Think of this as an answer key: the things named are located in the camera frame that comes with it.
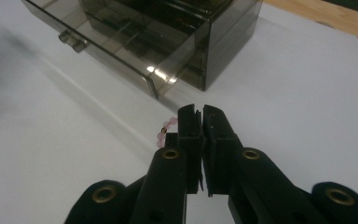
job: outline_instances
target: small pink bead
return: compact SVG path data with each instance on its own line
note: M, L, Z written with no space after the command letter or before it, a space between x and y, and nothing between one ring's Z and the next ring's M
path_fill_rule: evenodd
M178 122L177 118L170 118L170 124L171 125L175 125L175 124L177 124L177 122Z
M159 133L159 134L157 135L157 139L158 139L159 141L162 141L164 138L165 138L165 134L164 134L164 133Z
M157 142L157 147L158 147L158 148L162 148L162 142L161 142L161 141L158 141L158 142Z

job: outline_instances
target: white table surface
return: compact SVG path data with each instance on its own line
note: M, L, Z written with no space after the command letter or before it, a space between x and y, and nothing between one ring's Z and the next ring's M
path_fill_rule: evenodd
M247 147L300 188L358 192L358 38L263 5L255 34L205 92L156 101L76 54L20 0L0 0L0 223L63 223L92 183L147 171L162 122L222 108ZM187 223L232 223L227 197L189 196Z

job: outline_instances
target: transparent drawer box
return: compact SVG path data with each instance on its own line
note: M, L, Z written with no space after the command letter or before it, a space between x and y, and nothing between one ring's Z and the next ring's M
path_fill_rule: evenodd
M257 0L21 0L74 51L158 98L178 78L205 91L252 35Z

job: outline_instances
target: brass grommet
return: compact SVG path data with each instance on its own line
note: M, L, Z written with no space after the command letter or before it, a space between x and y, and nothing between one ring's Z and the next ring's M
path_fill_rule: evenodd
M116 187L113 185L105 185L94 191L92 200L96 203L107 203L117 195Z
M258 152L248 149L242 152L242 156L248 160L258 160L260 159L260 154Z
M179 151L176 149L168 149L162 153L162 157L168 160L176 159L179 157Z
M342 189L327 189L325 191L327 197L335 202L342 205L351 206L354 204L353 197Z

